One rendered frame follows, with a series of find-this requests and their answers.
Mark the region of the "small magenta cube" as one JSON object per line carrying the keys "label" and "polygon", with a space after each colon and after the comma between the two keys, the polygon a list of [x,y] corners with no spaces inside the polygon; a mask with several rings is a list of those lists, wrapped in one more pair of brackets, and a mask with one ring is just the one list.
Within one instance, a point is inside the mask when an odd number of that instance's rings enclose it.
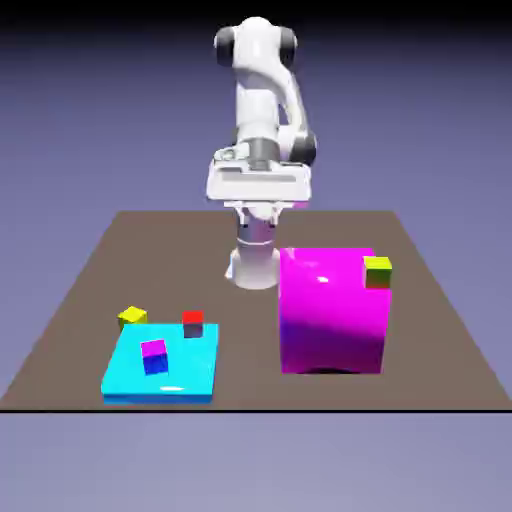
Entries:
{"label": "small magenta cube", "polygon": [[168,353],[164,339],[148,340],[140,344],[141,356],[146,375],[169,371]]}

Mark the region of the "small yellow-green cube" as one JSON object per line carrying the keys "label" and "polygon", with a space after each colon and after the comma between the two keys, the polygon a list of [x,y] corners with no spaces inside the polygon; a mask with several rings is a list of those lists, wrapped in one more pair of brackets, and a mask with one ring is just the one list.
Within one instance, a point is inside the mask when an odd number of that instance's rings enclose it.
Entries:
{"label": "small yellow-green cube", "polygon": [[391,287],[392,263],[388,257],[365,255],[363,257],[363,284],[366,289]]}

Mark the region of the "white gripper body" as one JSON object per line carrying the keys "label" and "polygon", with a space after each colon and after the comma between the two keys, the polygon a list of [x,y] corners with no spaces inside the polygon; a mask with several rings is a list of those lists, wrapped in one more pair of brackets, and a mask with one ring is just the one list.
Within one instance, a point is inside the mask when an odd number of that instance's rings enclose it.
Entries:
{"label": "white gripper body", "polygon": [[269,170],[256,171],[246,160],[213,160],[209,166],[206,196],[212,201],[296,203],[311,195],[307,165],[271,161]]}

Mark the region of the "large cyan box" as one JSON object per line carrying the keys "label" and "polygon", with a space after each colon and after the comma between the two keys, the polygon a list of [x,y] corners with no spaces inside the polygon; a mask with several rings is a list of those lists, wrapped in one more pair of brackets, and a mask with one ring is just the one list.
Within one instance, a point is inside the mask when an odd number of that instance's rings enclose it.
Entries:
{"label": "large cyan box", "polygon": [[[144,372],[140,344],[164,339],[169,371]],[[107,404],[207,404],[214,391],[219,326],[204,324],[201,338],[185,338],[182,324],[129,324],[117,341],[101,382]]]}

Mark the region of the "small yellow cube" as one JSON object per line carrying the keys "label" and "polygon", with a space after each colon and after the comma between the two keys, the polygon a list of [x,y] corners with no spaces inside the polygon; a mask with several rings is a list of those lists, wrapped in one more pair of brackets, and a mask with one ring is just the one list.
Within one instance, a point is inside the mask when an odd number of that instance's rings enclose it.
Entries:
{"label": "small yellow cube", "polygon": [[117,315],[120,330],[129,324],[143,324],[148,322],[148,313],[146,310],[136,306],[129,306]]}

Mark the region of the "large magenta box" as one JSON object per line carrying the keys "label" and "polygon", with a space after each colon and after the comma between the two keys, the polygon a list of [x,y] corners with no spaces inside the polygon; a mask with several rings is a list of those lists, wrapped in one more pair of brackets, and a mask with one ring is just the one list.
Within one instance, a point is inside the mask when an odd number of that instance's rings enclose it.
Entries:
{"label": "large magenta box", "polygon": [[284,374],[379,374],[392,289],[366,289],[371,248],[280,250],[279,337]]}

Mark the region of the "small red cube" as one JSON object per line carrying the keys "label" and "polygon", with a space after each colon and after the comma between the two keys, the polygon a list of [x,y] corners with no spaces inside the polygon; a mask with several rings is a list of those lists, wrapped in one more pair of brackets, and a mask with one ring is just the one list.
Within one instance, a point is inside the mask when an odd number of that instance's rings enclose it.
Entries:
{"label": "small red cube", "polygon": [[187,310],[182,313],[183,336],[185,338],[201,338],[204,330],[204,312]]}

